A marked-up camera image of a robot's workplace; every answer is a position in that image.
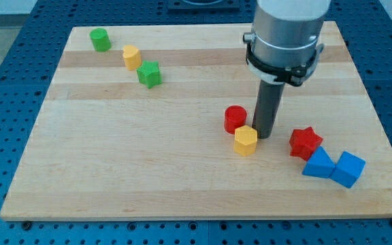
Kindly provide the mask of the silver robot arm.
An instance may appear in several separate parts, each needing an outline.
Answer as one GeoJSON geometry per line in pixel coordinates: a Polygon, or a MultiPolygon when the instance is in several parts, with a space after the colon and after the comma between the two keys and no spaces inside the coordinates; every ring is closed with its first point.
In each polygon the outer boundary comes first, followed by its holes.
{"type": "Polygon", "coordinates": [[[301,86],[315,71],[328,0],[257,0],[243,34],[249,70],[268,84],[301,86]]]}

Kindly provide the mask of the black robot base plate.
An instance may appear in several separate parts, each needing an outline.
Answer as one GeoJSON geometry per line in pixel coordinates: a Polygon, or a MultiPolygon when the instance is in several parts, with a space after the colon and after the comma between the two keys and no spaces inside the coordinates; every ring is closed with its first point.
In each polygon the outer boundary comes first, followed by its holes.
{"type": "Polygon", "coordinates": [[[168,12],[238,10],[240,0],[167,0],[168,12]]]}

